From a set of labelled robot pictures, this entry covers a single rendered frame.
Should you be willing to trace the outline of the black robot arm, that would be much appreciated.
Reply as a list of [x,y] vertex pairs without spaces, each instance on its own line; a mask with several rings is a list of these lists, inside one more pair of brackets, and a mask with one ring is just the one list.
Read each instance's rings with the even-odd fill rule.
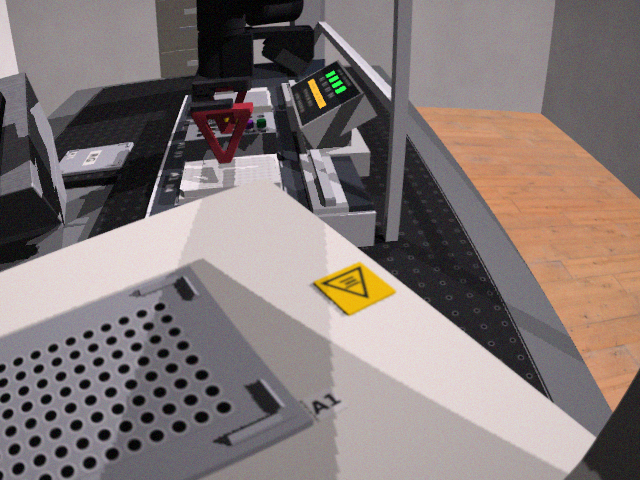
[[196,3],[198,31],[215,33],[249,25],[244,33],[221,36],[222,78],[254,75],[253,40],[257,39],[265,39],[262,56],[298,75],[302,76],[314,61],[314,30],[310,25],[252,28],[297,20],[304,0],[196,0]]

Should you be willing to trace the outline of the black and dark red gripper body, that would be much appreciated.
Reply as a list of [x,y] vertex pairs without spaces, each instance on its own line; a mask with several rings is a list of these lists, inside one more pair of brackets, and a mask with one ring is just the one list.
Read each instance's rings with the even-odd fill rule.
[[[245,27],[216,31],[199,31],[198,64],[191,88],[191,112],[222,110],[233,108],[233,98],[210,100],[216,88],[233,86],[233,92],[251,90],[251,76],[222,78],[221,36],[245,32]],[[199,72],[198,72],[199,71]]]

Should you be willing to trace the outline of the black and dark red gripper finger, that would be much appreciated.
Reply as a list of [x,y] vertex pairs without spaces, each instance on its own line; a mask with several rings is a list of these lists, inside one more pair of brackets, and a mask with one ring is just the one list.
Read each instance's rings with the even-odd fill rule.
[[[225,92],[225,91],[233,91],[233,86],[229,86],[226,88],[216,88],[215,92]],[[235,103],[243,103],[245,96],[246,96],[247,91],[245,92],[238,92],[236,99],[235,99]],[[211,96],[211,100],[215,100],[214,96]],[[224,122],[223,119],[214,119],[221,134],[228,134],[228,133],[232,133],[233,128],[235,126],[236,120],[234,120],[233,118],[229,118],[228,122]]]
[[[253,102],[235,103],[232,109],[191,112],[191,117],[204,136],[218,163],[231,163],[235,151],[253,112]],[[218,114],[219,113],[219,114]],[[208,120],[233,118],[237,119],[226,151],[223,151],[208,123]]]

